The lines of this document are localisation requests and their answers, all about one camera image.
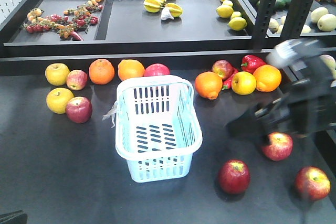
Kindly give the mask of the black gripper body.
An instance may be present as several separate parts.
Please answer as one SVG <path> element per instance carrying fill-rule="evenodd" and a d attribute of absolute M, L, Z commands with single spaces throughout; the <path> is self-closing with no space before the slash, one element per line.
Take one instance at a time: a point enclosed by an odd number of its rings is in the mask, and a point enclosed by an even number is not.
<path fill-rule="evenodd" d="M 285 88 L 282 97 L 256 104 L 227 124 L 235 139 L 249 139 L 270 145 L 269 135 L 279 132 L 310 136 L 335 130 L 335 79 L 319 57 L 302 58 L 291 64 L 297 79 Z"/>

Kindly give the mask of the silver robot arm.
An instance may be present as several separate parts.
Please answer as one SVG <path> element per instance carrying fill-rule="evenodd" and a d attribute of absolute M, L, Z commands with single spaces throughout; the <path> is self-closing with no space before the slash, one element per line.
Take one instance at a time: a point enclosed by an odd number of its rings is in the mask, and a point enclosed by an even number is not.
<path fill-rule="evenodd" d="M 295 80 L 282 96 L 267 105 L 252 106 L 226 126 L 235 139 L 260 139 L 268 143 L 273 132 L 310 136 L 335 130 L 335 76 L 321 59 L 323 44 L 316 39 L 289 39 L 266 57 L 278 69 L 289 68 Z"/>

